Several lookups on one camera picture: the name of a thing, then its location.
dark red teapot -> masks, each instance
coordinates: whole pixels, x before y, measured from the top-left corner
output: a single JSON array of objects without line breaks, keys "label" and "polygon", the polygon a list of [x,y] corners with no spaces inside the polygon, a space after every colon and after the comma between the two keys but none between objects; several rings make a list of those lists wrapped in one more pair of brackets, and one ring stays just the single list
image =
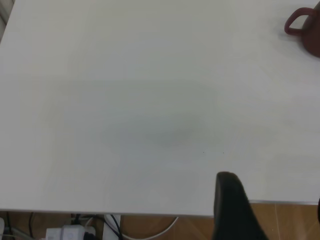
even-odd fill
[{"label": "dark red teapot", "polygon": [[[302,29],[291,28],[290,25],[302,15],[309,16]],[[320,2],[314,9],[302,7],[292,13],[284,25],[284,31],[289,35],[301,37],[305,49],[320,58]]]}]

white cable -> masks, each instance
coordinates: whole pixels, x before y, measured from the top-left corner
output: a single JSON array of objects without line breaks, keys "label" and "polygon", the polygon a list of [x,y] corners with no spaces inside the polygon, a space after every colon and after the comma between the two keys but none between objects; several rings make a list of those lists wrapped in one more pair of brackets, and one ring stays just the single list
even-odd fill
[{"label": "white cable", "polygon": [[[177,216],[177,217],[174,219],[174,221],[170,224],[170,226],[168,226],[168,227],[167,227],[165,230],[163,230],[162,232],[159,232],[158,234],[153,235],[153,236],[149,236],[149,237],[147,237],[147,238],[133,238],[133,237],[124,235],[123,233],[122,233],[122,236],[123,236],[125,239],[129,239],[129,240],[150,240],[150,239],[154,239],[154,238],[157,238],[157,237],[161,236],[162,234],[165,234],[166,232],[168,232],[168,231],[172,228],[172,226],[175,225],[175,223],[176,223],[176,221],[178,220],[178,218],[179,218],[179,217]],[[113,227],[113,230],[118,231],[118,229],[117,229],[116,226],[115,226],[115,223],[113,223],[113,221],[111,221],[110,219],[108,219],[108,215],[107,215],[107,214],[104,215],[104,219],[105,219],[106,221],[108,221],[108,222],[111,223],[111,225],[112,225],[112,227]]]},{"label": "white cable", "polygon": [[85,223],[85,225],[84,225],[84,228],[87,228],[88,225],[91,223],[91,221],[92,221],[93,219],[94,219],[93,217],[89,218],[89,220],[86,221],[86,223]]}]

wooden floor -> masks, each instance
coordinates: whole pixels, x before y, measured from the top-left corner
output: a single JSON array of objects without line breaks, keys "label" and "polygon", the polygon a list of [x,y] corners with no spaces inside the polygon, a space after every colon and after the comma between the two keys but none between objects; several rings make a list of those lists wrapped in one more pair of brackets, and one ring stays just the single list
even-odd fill
[{"label": "wooden floor", "polygon": [[[320,240],[317,206],[291,204],[252,204],[253,211],[270,240]],[[12,227],[28,233],[28,212],[10,212]],[[6,213],[0,212],[6,219]],[[46,236],[47,228],[70,223],[70,214],[35,213],[32,228],[36,239]],[[133,238],[146,238],[164,230],[173,217],[123,216],[123,233]],[[103,224],[93,222],[97,235],[102,237]],[[209,240],[214,229],[214,219],[206,217],[179,217],[175,225],[155,240]]]}]

white table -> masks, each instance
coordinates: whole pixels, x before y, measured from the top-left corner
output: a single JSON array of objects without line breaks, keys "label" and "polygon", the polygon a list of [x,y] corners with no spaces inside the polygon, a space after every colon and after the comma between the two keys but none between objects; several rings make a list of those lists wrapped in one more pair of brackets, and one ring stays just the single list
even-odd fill
[{"label": "white table", "polygon": [[0,44],[0,209],[213,215],[320,193],[315,0],[16,0]]}]

power strip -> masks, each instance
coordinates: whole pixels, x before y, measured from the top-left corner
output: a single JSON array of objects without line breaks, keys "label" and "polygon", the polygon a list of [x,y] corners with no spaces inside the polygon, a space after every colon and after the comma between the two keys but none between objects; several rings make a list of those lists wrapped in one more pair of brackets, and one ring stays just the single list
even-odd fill
[{"label": "power strip", "polygon": [[64,225],[61,228],[47,228],[45,240],[84,240],[85,232],[96,235],[96,230],[90,226]]}]

